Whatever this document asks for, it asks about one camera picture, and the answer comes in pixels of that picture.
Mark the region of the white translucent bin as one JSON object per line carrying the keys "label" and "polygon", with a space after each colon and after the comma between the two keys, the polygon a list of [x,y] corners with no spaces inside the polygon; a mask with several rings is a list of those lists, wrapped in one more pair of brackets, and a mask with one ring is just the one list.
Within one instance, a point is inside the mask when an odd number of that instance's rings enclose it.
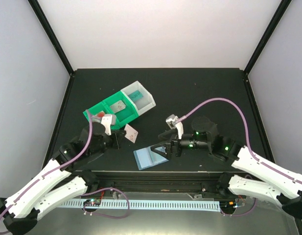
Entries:
{"label": "white translucent bin", "polygon": [[139,116],[156,106],[152,94],[139,81],[133,82],[121,89],[121,91],[129,98],[129,101],[133,103]]}

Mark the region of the card with red circles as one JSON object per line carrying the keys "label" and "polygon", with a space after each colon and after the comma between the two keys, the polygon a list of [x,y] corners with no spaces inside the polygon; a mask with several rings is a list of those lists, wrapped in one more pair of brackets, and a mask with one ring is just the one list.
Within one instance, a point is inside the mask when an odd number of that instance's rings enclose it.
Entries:
{"label": "card with red circles", "polygon": [[105,115],[105,113],[103,111],[97,113],[95,116],[98,118],[102,118]]}

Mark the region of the teal card in white bin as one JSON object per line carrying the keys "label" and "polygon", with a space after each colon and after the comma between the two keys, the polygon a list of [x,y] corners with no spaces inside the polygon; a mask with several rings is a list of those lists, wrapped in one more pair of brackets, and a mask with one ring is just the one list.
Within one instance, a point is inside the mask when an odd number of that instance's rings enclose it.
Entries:
{"label": "teal card in white bin", "polygon": [[133,101],[133,102],[137,102],[138,100],[143,98],[143,94],[141,93],[141,91],[136,90],[134,92],[132,92],[131,94],[128,95],[128,97]]}

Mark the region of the right controller board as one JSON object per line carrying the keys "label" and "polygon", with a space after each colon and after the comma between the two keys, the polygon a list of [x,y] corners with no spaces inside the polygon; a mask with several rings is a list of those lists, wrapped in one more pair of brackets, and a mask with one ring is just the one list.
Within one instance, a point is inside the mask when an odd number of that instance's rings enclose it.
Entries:
{"label": "right controller board", "polygon": [[236,201],[220,201],[221,208],[238,208],[240,205]]}

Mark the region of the white card red marks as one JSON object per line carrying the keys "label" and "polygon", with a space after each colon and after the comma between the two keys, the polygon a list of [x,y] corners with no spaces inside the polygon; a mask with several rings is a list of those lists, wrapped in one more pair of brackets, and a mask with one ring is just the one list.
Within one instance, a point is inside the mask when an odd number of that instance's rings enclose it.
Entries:
{"label": "white card red marks", "polygon": [[110,109],[114,114],[116,114],[116,113],[126,109],[126,104],[122,100],[119,100],[119,101],[115,102],[114,104],[110,105]]}

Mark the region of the white card red pattern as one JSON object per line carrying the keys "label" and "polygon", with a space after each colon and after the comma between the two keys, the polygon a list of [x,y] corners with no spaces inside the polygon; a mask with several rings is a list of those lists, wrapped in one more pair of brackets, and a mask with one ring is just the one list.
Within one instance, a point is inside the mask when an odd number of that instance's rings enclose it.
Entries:
{"label": "white card red pattern", "polygon": [[130,142],[135,143],[138,137],[138,131],[131,127],[129,124],[125,125],[124,130],[126,132],[125,138]]}

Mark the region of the left controller board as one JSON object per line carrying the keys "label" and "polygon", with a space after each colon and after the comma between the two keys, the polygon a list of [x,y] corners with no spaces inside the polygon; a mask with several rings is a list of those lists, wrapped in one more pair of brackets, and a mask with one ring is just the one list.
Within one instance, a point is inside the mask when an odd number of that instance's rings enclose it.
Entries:
{"label": "left controller board", "polygon": [[83,205],[86,207],[98,207],[100,204],[100,199],[86,199],[83,203]]}

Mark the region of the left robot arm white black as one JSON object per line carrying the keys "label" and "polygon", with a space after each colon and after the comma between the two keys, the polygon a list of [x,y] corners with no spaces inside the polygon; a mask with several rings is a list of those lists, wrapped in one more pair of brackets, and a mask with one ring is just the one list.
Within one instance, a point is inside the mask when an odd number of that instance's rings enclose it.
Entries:
{"label": "left robot arm white black", "polygon": [[[65,201],[77,196],[95,195],[98,190],[111,187],[100,183],[91,170],[78,170],[101,157],[108,149],[119,149],[125,134],[125,130],[108,132],[103,124],[95,122],[60,146],[26,186],[8,198],[0,198],[0,222],[7,229],[4,233],[24,235]],[[77,175],[72,180],[59,186],[74,172]]]}

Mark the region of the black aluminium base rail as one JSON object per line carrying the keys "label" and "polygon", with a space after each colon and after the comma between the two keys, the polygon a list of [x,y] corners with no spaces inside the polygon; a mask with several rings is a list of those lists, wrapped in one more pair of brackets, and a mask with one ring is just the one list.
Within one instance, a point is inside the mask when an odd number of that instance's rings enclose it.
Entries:
{"label": "black aluminium base rail", "polygon": [[116,188],[122,192],[143,193],[217,193],[224,172],[178,171],[93,171],[88,192]]}

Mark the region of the frame post black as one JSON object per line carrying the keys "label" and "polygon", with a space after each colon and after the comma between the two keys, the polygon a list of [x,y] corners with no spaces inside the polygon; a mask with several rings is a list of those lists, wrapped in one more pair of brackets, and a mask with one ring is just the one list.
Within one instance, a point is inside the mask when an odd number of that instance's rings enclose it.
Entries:
{"label": "frame post black", "polygon": [[54,32],[52,29],[42,7],[40,6],[40,3],[38,0],[28,0],[28,3],[30,4],[32,10],[34,11],[37,19],[39,20],[42,28],[44,29],[46,35],[48,36],[51,44],[53,45],[57,55],[59,56],[62,64],[64,65],[66,71],[71,76],[74,74],[74,70]]}
{"label": "frame post black", "polygon": [[287,8],[289,7],[291,0],[281,0],[276,11],[274,12],[271,20],[269,21],[263,35],[261,36],[255,50],[253,51],[245,69],[244,73],[249,75],[252,71],[254,65],[256,64],[258,58],[260,57],[261,53],[263,52],[265,46],[267,45],[269,39],[273,35],[275,29],[277,28],[280,20],[282,19],[283,15],[285,14]]}

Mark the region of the green bin left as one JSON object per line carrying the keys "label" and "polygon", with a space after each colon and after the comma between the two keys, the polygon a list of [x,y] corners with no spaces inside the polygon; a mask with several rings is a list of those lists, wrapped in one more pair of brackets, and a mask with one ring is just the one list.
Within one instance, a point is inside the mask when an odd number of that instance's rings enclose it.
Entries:
{"label": "green bin left", "polygon": [[95,104],[94,106],[88,108],[87,110],[90,112],[92,121],[94,121],[94,122],[101,122],[103,115],[113,115],[113,122],[111,125],[111,129],[112,130],[120,129],[116,115],[107,106],[107,104],[105,102],[101,101],[101,102]]}

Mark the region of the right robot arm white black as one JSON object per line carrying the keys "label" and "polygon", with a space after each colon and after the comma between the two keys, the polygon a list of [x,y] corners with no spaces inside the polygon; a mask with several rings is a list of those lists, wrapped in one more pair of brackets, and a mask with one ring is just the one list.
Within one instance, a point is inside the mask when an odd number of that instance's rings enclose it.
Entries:
{"label": "right robot arm white black", "polygon": [[231,173],[223,173],[216,191],[222,197],[245,195],[267,201],[280,207],[288,215],[302,220],[302,174],[287,170],[261,157],[247,146],[219,135],[217,125],[207,117],[196,117],[185,134],[178,118],[166,119],[169,131],[159,135],[162,142],[150,147],[151,151],[167,160],[180,157],[184,149],[202,149],[215,161],[242,170],[255,177],[244,179]]}

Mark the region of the left frame post black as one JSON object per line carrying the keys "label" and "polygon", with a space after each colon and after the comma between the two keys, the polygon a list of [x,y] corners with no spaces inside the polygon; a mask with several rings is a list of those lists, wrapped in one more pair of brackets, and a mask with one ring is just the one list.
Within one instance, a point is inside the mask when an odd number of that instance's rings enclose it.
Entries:
{"label": "left frame post black", "polygon": [[54,32],[52,29],[42,7],[40,6],[40,3],[38,0],[28,0],[28,3],[30,4],[32,10],[34,11],[37,19],[39,20],[42,28],[44,29],[46,35],[48,36],[51,44],[53,45],[57,55],[59,56],[62,64],[64,65],[66,71],[71,76],[74,74],[74,70]]}

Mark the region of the green bin middle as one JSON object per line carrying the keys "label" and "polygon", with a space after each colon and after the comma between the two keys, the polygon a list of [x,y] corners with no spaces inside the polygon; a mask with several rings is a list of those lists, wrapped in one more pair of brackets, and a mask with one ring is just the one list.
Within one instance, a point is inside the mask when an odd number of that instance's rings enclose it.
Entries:
{"label": "green bin middle", "polygon": [[138,113],[134,105],[129,100],[129,97],[122,91],[118,91],[107,97],[103,100],[103,103],[110,114],[114,114],[116,116],[116,123],[112,129],[121,129],[138,117]]}

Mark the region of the green bin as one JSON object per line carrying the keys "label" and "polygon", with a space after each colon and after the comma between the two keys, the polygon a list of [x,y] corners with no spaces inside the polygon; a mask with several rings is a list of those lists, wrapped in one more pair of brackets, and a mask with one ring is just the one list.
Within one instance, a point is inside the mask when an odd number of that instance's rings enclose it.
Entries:
{"label": "green bin", "polygon": [[103,103],[110,114],[114,114],[116,116],[116,123],[112,129],[121,129],[138,117],[138,113],[134,105],[129,100],[129,97],[122,91],[118,91],[107,97],[103,100]]}
{"label": "green bin", "polygon": [[111,129],[112,130],[120,129],[116,115],[107,106],[107,104],[105,102],[101,101],[101,102],[95,104],[94,106],[88,108],[87,110],[90,112],[92,121],[94,121],[94,122],[101,122],[103,115],[113,115],[113,122],[111,125]]}

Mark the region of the controller board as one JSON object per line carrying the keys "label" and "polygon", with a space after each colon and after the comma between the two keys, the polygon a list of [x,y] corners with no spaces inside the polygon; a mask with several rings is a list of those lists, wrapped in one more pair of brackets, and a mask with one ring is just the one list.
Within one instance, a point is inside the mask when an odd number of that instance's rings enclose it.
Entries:
{"label": "controller board", "polygon": [[86,199],[83,203],[83,205],[86,207],[98,207],[100,204],[100,199]]}
{"label": "controller board", "polygon": [[221,208],[238,208],[240,205],[236,201],[220,201]]}

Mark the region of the right frame post black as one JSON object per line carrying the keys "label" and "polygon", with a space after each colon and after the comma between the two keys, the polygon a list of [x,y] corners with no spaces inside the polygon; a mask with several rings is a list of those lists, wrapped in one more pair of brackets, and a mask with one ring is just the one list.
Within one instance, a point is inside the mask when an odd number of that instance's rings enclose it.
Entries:
{"label": "right frame post black", "polygon": [[271,20],[269,21],[263,35],[261,36],[255,50],[253,51],[245,69],[244,73],[249,75],[252,71],[254,65],[256,64],[258,58],[260,57],[261,53],[263,52],[265,46],[267,45],[269,39],[273,35],[275,29],[277,28],[280,20],[282,19],[283,15],[285,14],[287,8],[289,7],[291,0],[281,0],[276,11],[274,12]]}

